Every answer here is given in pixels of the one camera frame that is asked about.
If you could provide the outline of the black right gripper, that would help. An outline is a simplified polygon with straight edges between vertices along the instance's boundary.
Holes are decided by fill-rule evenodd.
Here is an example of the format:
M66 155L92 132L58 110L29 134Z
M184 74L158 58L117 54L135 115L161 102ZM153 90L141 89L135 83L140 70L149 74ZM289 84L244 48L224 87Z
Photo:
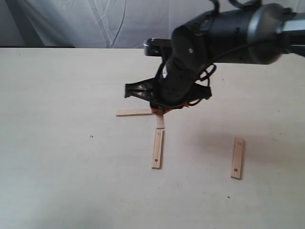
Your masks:
M177 27L171 37L172 53L161 57L156 75L136 83L125 84L124 96L137 97L150 103L151 112L166 114L172 109L194 106L212 96L210 85L196 81L209 80L211 72L201 77L200 67L210 60L206 42L208 25L187 22Z

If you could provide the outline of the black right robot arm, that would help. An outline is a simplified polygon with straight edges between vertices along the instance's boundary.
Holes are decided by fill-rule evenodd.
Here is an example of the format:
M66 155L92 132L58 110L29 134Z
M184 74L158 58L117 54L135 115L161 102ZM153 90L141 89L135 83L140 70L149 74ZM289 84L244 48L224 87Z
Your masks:
M125 97L148 101L164 112L211 97L209 81L218 63L268 65L284 54L305 54L305 15L277 3L231 1L175 28L170 39L148 39L146 56L161 57L153 78L125 85Z

